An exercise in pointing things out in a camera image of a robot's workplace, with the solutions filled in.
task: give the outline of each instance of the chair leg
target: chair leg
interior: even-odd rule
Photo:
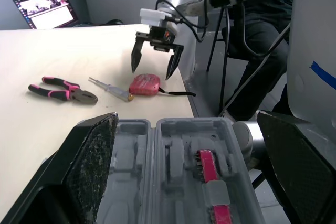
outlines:
[[[260,184],[262,182],[264,182],[265,180],[265,176],[263,175],[263,173],[261,173],[253,182],[252,182],[252,186],[253,186],[253,189],[256,189],[258,186],[260,186]]]
[[[212,42],[212,48],[211,48],[211,52],[210,52],[210,58],[209,58],[209,62],[208,62],[208,66],[206,68],[206,71],[209,72],[209,69],[210,69],[210,65],[211,65],[211,61],[212,61],[212,56],[214,54],[214,50],[215,50],[215,45],[216,45],[216,42],[217,42],[217,36],[218,36],[218,31],[219,31],[219,28],[220,28],[220,24],[222,22],[222,18],[223,18],[223,13],[224,13],[224,8],[222,7],[220,9],[220,14],[219,14],[219,18],[218,18],[218,22],[217,22],[217,28],[216,28],[216,32],[215,32],[215,37],[214,37],[214,41]]]
[[[222,88],[220,89],[221,95],[219,99],[219,112],[220,115],[223,110],[223,103],[224,103],[224,91],[225,91],[225,79],[226,79],[226,66],[227,66],[227,54],[224,55],[224,64],[223,64],[223,75],[222,75]]]

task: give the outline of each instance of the tool case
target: tool case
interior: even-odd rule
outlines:
[[[120,120],[97,224],[263,224],[225,118]]]

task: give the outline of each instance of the white table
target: white table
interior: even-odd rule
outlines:
[[[164,81],[171,54],[154,51],[147,42],[132,74],[135,32],[148,30],[129,25],[0,31],[0,220],[79,121],[117,112],[122,119],[148,119],[155,127],[162,118],[193,116],[187,97],[135,97],[126,103],[88,81],[93,77],[126,90],[137,74],[153,73],[163,89],[184,91],[178,69]],[[43,76],[78,83],[99,101],[94,106],[59,102],[28,91],[30,84],[41,85]]]

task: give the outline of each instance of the laptop screen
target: laptop screen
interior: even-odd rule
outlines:
[[[13,0],[31,29],[52,29],[77,22],[68,0]]]

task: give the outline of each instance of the pliers jaw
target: pliers jaw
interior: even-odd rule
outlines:
[[[74,89],[71,90],[71,99],[78,101],[84,104],[96,104],[98,102],[98,98],[89,91]]]
[[[175,35],[167,28],[163,27],[151,27],[149,34],[136,33],[135,44],[131,55],[131,67],[132,73],[137,69],[141,60],[141,49],[145,41],[149,41],[150,45],[154,47],[156,51],[169,52],[173,50],[174,54],[171,56],[167,68],[166,80],[168,80],[176,68],[179,66],[181,54],[184,47],[182,45],[173,44]]]

